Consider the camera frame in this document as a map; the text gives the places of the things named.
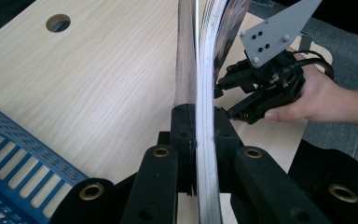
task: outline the table hole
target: table hole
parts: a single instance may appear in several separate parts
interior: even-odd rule
[[[67,15],[58,14],[48,19],[46,27],[53,33],[59,33],[66,30],[70,24],[71,19]]]

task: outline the gray carpet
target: gray carpet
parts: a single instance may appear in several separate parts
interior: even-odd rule
[[[21,13],[34,0],[0,0],[0,28]],[[269,3],[269,0],[258,0]],[[251,4],[249,12],[266,19],[284,6],[262,7]],[[304,28],[314,42],[328,49],[333,55],[333,68],[338,85],[358,90],[358,35],[338,29],[326,22],[311,19]],[[344,123],[310,122],[304,139],[317,147],[336,148],[358,159],[358,127]]]

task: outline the person's arm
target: person's arm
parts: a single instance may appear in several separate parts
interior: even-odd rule
[[[358,91],[339,87],[315,65],[303,67],[306,83],[301,97],[290,105],[270,109],[271,122],[308,119],[320,122],[346,122],[358,125]]]

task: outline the light wood surface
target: light wood surface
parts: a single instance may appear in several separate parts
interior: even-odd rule
[[[137,172],[145,151],[169,131],[175,95],[177,1],[38,0],[0,30],[0,110],[90,177],[118,183]],[[52,33],[46,21],[71,19]],[[260,19],[247,14],[242,29]],[[244,59],[236,40],[227,65]],[[313,48],[326,56],[322,47]],[[234,105],[240,92],[216,105]],[[287,171],[306,121],[249,126],[245,145],[262,147]],[[178,223],[197,223],[179,197]],[[225,223],[235,223],[222,195]]]

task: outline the blue basket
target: blue basket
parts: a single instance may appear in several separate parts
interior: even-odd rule
[[[70,188],[87,178],[0,112],[0,223],[48,223]]]

